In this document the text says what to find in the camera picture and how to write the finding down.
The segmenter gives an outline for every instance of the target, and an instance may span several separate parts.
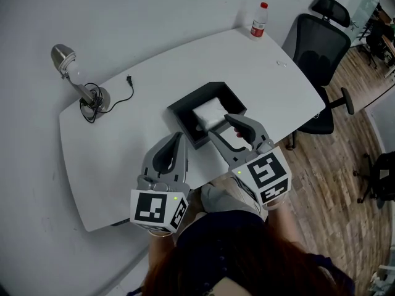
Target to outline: office chair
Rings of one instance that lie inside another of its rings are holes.
[[[366,37],[366,43],[369,46],[369,49],[367,49],[364,45],[358,46],[358,51],[362,51],[368,56],[369,66],[373,62],[375,64],[375,69],[377,69],[377,64],[375,62],[374,56],[381,60],[385,59],[386,45],[382,38],[383,35],[386,36],[390,41],[394,40],[394,30],[391,27],[385,25],[384,22],[380,20],[374,21],[372,31]]]
[[[395,152],[381,154],[374,165],[369,154],[364,154],[368,159],[369,176],[362,176],[368,180],[368,187],[362,198],[357,199],[358,204],[364,202],[366,196],[370,194],[371,199],[395,200]]]
[[[336,0],[315,0],[311,9],[322,14],[322,20],[334,20],[342,27],[350,26],[350,15],[345,7]]]
[[[310,14],[301,14],[297,20],[297,38],[294,62],[302,70],[312,86],[325,103],[325,108],[306,124],[298,128],[309,134],[333,133],[331,109],[345,104],[349,114],[354,114],[351,97],[345,88],[341,88],[343,97],[329,102],[323,86],[327,86],[341,59],[350,48],[348,36],[338,28]],[[296,131],[292,134],[292,144],[286,148],[296,148]]]

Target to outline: plastic bottle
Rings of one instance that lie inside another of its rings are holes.
[[[255,13],[251,28],[251,35],[254,38],[260,38],[264,34],[265,24],[267,22],[267,6],[266,2],[262,2]]]

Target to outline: white table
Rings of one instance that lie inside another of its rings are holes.
[[[266,33],[252,41],[245,28],[225,31],[179,46],[148,59],[101,86],[111,104],[131,93],[111,113],[89,124],[78,101],[60,114],[64,159],[75,203],[87,231],[129,217],[130,189],[136,187],[145,153],[161,138],[179,131],[166,109],[210,81],[224,81],[247,107],[246,116],[263,124],[278,142],[310,120],[324,103],[294,62]],[[286,63],[278,65],[277,61]],[[233,130],[222,136],[244,145]],[[191,188],[227,172],[228,166],[210,142],[189,148]]]

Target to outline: chair armrest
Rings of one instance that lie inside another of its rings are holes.
[[[351,96],[350,96],[349,92],[347,91],[346,88],[341,88],[341,92],[343,94],[343,97],[341,97],[340,99],[337,99],[333,102],[330,102],[329,107],[331,109],[334,109],[335,107],[345,104],[347,107],[348,114],[353,115],[354,114],[354,104],[352,104],[352,100],[351,100]]]

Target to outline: lamp base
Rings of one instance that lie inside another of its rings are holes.
[[[88,84],[87,86],[86,86],[86,88],[88,89],[88,90],[97,90],[98,88],[95,86],[95,85],[93,85],[93,84]],[[110,106],[110,94],[107,92],[107,90],[106,89],[104,89],[104,88],[102,88],[102,87],[99,87],[100,88],[100,91],[101,91],[101,94],[102,94],[102,97],[103,97],[103,102],[102,102],[102,104],[98,107],[98,113],[97,113],[97,115],[96,115],[96,118],[100,118],[102,115],[104,115],[104,113],[101,113],[101,112],[106,112],[106,111],[108,111],[108,109],[109,109],[109,106]],[[82,115],[84,115],[86,118],[88,118],[88,119],[91,119],[92,117],[93,117],[93,115],[94,115],[94,111],[90,108],[90,107],[88,107],[88,106],[82,106],[81,107],[81,112],[82,112]]]

